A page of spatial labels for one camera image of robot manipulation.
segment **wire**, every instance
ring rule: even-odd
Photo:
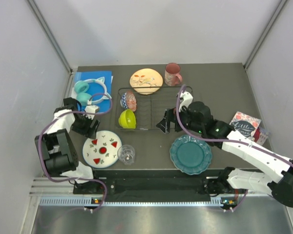
[[[70,182],[70,180],[68,181],[68,183],[70,183],[70,184],[72,184],[72,185],[74,185],[74,186],[75,186],[75,184],[74,184],[74,183],[72,183],[72,182]]]
[[[244,193],[244,195],[243,195],[241,201],[240,201],[235,207],[233,207],[232,211],[235,211],[236,209],[238,209],[238,207],[239,207],[239,206],[242,204],[242,202],[245,200],[246,195],[248,194],[248,192],[249,192],[249,190],[246,190],[246,191],[245,191],[245,193]]]
[[[237,189],[235,189],[234,190],[234,193],[235,193],[235,195],[234,195],[234,200],[238,200],[238,198],[239,198],[239,191],[237,190]]]
[[[206,141],[206,142],[231,142],[231,143],[237,143],[237,144],[242,144],[242,145],[247,145],[247,146],[249,145],[248,143],[246,143],[246,142],[242,142],[242,141],[239,141],[239,140],[229,140],[229,139],[207,139],[207,138],[202,138],[202,137],[199,137],[199,136],[196,136],[196,135],[190,133],[190,132],[184,127],[184,125],[182,124],[182,122],[181,122],[181,120],[180,120],[179,111],[178,111],[178,110],[179,110],[179,106],[180,106],[180,95],[185,91],[185,89],[186,89],[186,85],[183,85],[183,86],[181,86],[181,88],[180,88],[180,90],[179,90],[178,97],[177,97],[177,101],[176,101],[176,116],[177,116],[177,120],[178,120],[178,123],[179,123],[180,127],[182,128],[182,130],[184,130],[184,132],[185,132],[186,134],[188,134],[188,135],[191,136],[191,137],[194,137],[194,138],[196,138],[196,139],[203,140],[203,141]],[[259,148],[259,147],[255,146],[255,145],[252,145],[251,147],[253,147],[254,149],[256,149],[256,150],[258,150],[258,151],[260,151],[260,152],[263,152],[263,153],[265,153],[265,154],[268,154],[268,155],[270,155],[270,156],[272,156],[272,157],[274,157],[274,158],[277,158],[277,159],[279,159],[280,161],[282,161],[282,162],[288,164],[290,167],[293,168],[293,164],[292,164],[291,162],[289,162],[288,160],[286,160],[286,159],[284,159],[284,158],[282,158],[282,157],[276,155],[275,153],[269,152],[269,151],[267,151],[267,150],[265,150],[265,149],[262,149],[262,148]],[[239,203],[234,209],[236,209],[236,208],[242,203],[242,201],[244,201],[245,196],[246,196],[246,193],[244,194],[244,196],[243,196],[243,198],[241,199],[240,203]]]
[[[210,195],[209,194],[210,197],[217,197],[218,195],[220,195],[220,194],[215,194],[215,195]]]
[[[82,111],[82,109],[83,109],[82,104],[80,103],[80,101],[78,101],[78,100],[76,100],[76,101],[77,101],[77,104],[79,105],[79,111]]]
[[[93,99],[93,97],[97,96],[97,95],[104,95],[106,97],[108,97],[109,101],[110,101],[110,108],[105,111],[105,112],[102,112],[102,113],[87,113],[87,112],[81,112],[81,111],[69,111],[69,112],[66,112],[66,113],[63,113],[61,115],[59,115],[56,119],[54,119],[53,121],[51,121],[47,126],[45,126],[45,128],[42,130],[42,132],[40,133],[39,135],[39,138],[38,138],[38,155],[39,155],[39,160],[40,160],[40,163],[41,163],[41,166],[42,166],[42,170],[45,174],[45,176],[52,182],[55,182],[55,183],[60,183],[60,182],[64,182],[64,181],[70,181],[70,180],[75,180],[75,179],[79,179],[79,180],[84,180],[84,181],[93,181],[93,182],[97,182],[97,183],[100,183],[102,184],[102,186],[104,187],[104,193],[103,193],[103,198],[102,198],[102,201],[100,202],[99,206],[97,206],[95,209],[93,209],[93,211],[97,211],[99,210],[104,201],[105,201],[105,198],[106,198],[106,195],[107,195],[107,187],[106,185],[98,180],[98,179],[86,179],[86,178],[78,178],[78,177],[69,177],[69,178],[65,178],[65,179],[53,179],[50,174],[48,173],[46,167],[45,167],[45,164],[44,164],[44,161],[43,161],[43,157],[42,157],[42,136],[43,134],[56,122],[58,121],[58,119],[62,118],[63,116],[65,115],[68,115],[68,114],[86,114],[86,115],[96,115],[96,116],[101,116],[101,115],[104,115],[104,114],[107,114],[108,112],[110,112],[112,110],[112,107],[113,107],[113,102],[112,102],[112,99],[106,95],[106,94],[102,94],[102,93],[98,93],[98,94],[94,94],[91,96],[91,98],[89,99],[90,101]],[[64,213],[63,215],[57,217],[55,220],[53,220],[51,222],[54,223],[56,220],[58,220],[60,217],[64,216],[65,214],[67,214],[68,212],[72,211],[72,210],[76,210],[77,208],[73,208],[69,211],[67,211],[66,213]]]

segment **clear glass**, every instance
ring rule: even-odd
[[[131,145],[123,145],[117,151],[117,156],[125,165],[130,165],[135,162],[135,149]]]

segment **patterned cup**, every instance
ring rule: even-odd
[[[165,68],[165,83],[168,86],[175,86],[182,82],[180,73],[180,66],[177,63],[169,63]]]
[[[133,112],[137,110],[137,100],[132,91],[127,91],[122,95],[121,106],[124,109],[131,109]]]

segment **gray wall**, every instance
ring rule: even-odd
[[[245,62],[280,0],[36,0],[68,62]]]
[[[248,70],[262,118],[277,153],[293,158],[293,0]]]
[[[35,176],[34,137],[61,103],[67,71],[24,0],[0,0],[0,234],[18,232]]]

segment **teal scalloped plate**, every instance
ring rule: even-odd
[[[205,171],[211,162],[210,146],[189,135],[177,138],[170,148],[170,159],[175,167],[188,175]]]

